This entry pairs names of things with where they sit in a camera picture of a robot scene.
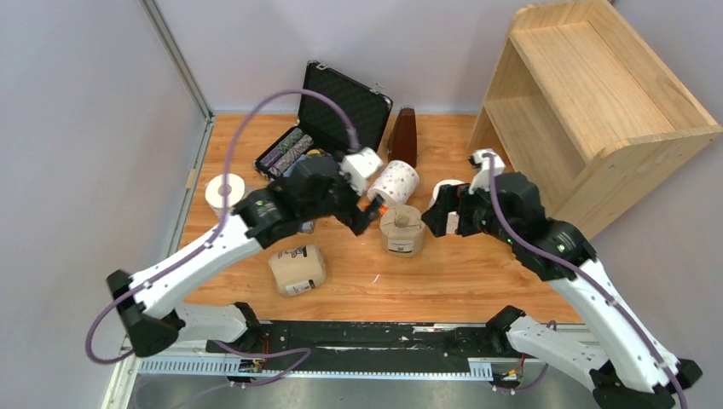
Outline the brown roll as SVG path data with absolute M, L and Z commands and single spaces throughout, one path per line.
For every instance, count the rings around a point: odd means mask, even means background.
M 412 257 L 423 247 L 425 224 L 421 212 L 407 204 L 389 208 L 379 222 L 382 249 L 393 256 Z
M 277 291 L 295 297 L 324 285 L 327 269 L 318 245 L 302 245 L 281 251 L 269 259 Z

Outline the brown roll front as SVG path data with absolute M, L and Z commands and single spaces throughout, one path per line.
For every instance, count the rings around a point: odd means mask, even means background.
M 327 269 L 318 245 L 302 245 L 281 251 L 269 259 L 277 291 L 295 297 L 324 285 Z

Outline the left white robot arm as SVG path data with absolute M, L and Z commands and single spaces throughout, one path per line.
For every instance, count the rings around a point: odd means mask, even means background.
M 226 268 L 297 234 L 305 222 L 333 216 L 362 234 L 379 205 L 361 210 L 357 203 L 382 165 L 369 148 L 341 160 L 306 159 L 289 176 L 250 192 L 210 231 L 172 256 L 135 274 L 110 274 L 107 284 L 135 355 L 145 358 L 177 342 L 205 340 L 254 350 L 261 329 L 248 307 L 186 304 L 185 297 Z

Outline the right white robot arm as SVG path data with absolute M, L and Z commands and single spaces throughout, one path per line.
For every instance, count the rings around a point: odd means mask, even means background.
M 504 173 L 485 187 L 443 181 L 422 220 L 437 237 L 485 233 L 509 245 L 597 341 L 590 347 L 506 306 L 486 324 L 492 352 L 543 360 L 589 389 L 602 408 L 687 407 L 685 391 L 702 376 L 700 366 L 670 353 L 645 329 L 585 236 L 548 217 L 538 187 L 524 175 Z

